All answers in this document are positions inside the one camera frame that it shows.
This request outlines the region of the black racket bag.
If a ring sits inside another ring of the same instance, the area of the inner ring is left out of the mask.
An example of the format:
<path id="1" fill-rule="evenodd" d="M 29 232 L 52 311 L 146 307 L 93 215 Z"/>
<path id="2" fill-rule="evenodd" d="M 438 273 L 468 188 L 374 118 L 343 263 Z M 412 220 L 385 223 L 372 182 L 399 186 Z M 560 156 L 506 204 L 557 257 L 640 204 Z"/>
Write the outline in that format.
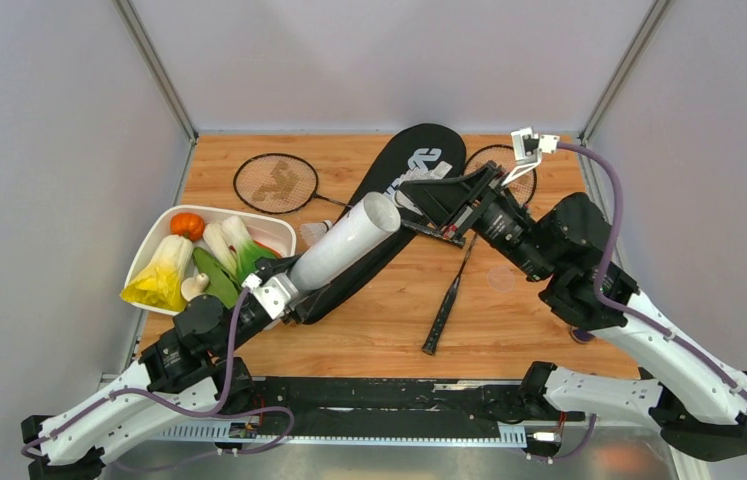
<path id="1" fill-rule="evenodd" d="M 416 236 L 401 220 L 424 221 L 399 192 L 407 180 L 461 175 L 466 146 L 454 130 L 432 123 L 409 127 L 386 143 L 334 226 L 294 264 L 291 282 L 307 295 L 294 321 L 313 325 L 349 300 Z"/>

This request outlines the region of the shuttlecock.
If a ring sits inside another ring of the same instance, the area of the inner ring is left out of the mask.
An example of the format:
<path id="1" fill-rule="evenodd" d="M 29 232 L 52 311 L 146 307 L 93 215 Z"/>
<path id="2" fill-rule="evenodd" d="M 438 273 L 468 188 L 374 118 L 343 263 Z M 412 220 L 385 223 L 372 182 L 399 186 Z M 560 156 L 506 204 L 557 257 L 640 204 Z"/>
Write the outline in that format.
<path id="1" fill-rule="evenodd" d="M 402 184 L 421 180 L 441 180 L 450 172 L 451 168 L 452 166 L 447 162 L 441 162 L 431 170 L 416 168 L 403 176 Z"/>
<path id="2" fill-rule="evenodd" d="M 310 222 L 301 224 L 299 233 L 303 242 L 308 247 L 311 247 L 320 241 L 332 228 L 333 222 L 330 220 Z"/>

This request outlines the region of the white shuttlecock tube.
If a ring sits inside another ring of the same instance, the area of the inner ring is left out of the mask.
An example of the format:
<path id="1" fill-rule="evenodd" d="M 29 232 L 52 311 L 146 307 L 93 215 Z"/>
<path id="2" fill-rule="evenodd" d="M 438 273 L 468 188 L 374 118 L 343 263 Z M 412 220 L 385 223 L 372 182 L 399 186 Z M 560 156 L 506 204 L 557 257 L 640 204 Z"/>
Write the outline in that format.
<path id="1" fill-rule="evenodd" d="M 399 230 L 392 200 L 370 192 L 295 262 L 288 278 L 300 292 L 318 290 Z"/>

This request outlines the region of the clear plastic tube lid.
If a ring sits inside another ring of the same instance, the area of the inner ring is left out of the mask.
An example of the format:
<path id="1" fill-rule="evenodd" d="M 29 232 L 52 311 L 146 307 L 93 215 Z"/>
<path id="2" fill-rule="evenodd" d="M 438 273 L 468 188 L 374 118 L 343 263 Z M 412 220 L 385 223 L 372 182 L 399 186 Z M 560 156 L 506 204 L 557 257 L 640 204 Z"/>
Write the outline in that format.
<path id="1" fill-rule="evenodd" d="M 505 293 L 514 288 L 516 276 L 508 267 L 500 265 L 487 272 L 486 280 L 492 290 Z"/>

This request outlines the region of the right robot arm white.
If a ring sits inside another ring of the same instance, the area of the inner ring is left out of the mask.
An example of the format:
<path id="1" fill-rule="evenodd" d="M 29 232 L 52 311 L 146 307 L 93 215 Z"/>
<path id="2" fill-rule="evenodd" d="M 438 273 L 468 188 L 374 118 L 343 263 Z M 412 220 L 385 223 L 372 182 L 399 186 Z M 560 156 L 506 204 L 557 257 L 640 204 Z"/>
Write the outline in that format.
<path id="1" fill-rule="evenodd" d="M 634 423 L 703 461 L 747 455 L 747 371 L 688 339 L 617 265 L 600 266 L 610 225 L 586 194 L 534 219 L 502 180 L 490 163 L 467 176 L 405 181 L 400 193 L 445 235 L 472 230 L 528 281 L 543 282 L 540 300 L 555 316 L 625 351 L 640 372 L 618 379 L 536 361 L 518 389 L 522 410 Z"/>

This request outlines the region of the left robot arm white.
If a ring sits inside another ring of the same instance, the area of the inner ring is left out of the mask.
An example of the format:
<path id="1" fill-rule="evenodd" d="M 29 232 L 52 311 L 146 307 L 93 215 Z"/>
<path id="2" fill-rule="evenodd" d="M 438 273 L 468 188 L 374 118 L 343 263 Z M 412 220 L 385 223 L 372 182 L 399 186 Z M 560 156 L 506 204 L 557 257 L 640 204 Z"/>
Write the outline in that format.
<path id="1" fill-rule="evenodd" d="M 174 326 L 116 379 L 78 406 L 22 424 L 32 479 L 96 479 L 135 445 L 186 419 L 261 418 L 276 412 L 255 393 L 238 347 L 275 323 L 300 289 L 299 259 L 261 259 L 225 304 L 201 292 Z"/>

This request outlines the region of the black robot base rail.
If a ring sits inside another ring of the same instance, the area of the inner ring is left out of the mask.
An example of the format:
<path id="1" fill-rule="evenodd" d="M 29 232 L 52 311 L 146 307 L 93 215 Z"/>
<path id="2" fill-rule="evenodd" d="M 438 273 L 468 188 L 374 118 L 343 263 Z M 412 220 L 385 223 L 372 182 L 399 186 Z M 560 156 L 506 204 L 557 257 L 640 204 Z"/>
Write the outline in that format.
<path id="1" fill-rule="evenodd" d="M 491 439 L 502 425 L 562 416 L 518 383 L 326 377 L 237 380 L 221 411 L 259 407 L 260 432 L 315 437 Z"/>

